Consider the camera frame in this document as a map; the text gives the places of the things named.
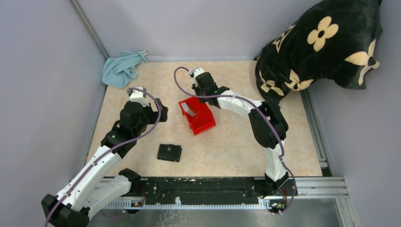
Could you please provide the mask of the red plastic bin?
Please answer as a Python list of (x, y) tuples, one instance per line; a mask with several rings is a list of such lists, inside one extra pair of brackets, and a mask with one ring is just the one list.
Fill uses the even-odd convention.
[[(187, 105), (196, 113), (195, 117), (188, 116), (181, 107), (181, 104), (186, 102)], [(201, 103), (196, 97), (189, 97), (178, 103), (180, 106), (182, 115), (186, 118), (189, 123), (189, 127), (194, 135), (198, 135), (212, 127), (216, 126), (216, 121), (212, 111), (209, 109), (206, 103)]]

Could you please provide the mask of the black leather card holder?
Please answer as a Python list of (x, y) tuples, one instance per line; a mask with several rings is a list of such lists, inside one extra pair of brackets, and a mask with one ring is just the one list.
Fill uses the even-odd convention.
[(179, 162), (181, 158), (182, 147), (174, 144), (160, 144), (157, 153), (158, 160)]

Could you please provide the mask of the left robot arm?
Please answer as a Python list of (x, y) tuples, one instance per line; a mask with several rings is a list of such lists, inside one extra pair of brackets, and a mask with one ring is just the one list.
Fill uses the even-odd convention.
[(56, 195), (47, 194), (41, 201), (45, 226), (86, 227), (92, 217), (113, 200), (129, 194), (144, 197), (141, 176), (129, 168), (121, 170), (110, 183), (100, 186), (103, 177), (148, 135), (146, 128), (167, 121), (168, 108), (154, 99), (154, 112), (145, 98), (131, 98), (120, 118), (105, 135), (93, 157)]

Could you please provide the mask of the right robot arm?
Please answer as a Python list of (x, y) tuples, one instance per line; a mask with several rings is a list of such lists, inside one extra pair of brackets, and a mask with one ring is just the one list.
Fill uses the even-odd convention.
[(248, 99), (227, 87), (218, 87), (212, 75), (202, 68), (191, 71), (192, 89), (201, 102), (222, 110), (247, 117), (253, 136), (265, 150), (266, 170), (264, 185), (259, 186), (259, 196), (278, 195), (284, 191), (289, 171), (283, 163), (283, 148), (288, 124), (274, 100)]

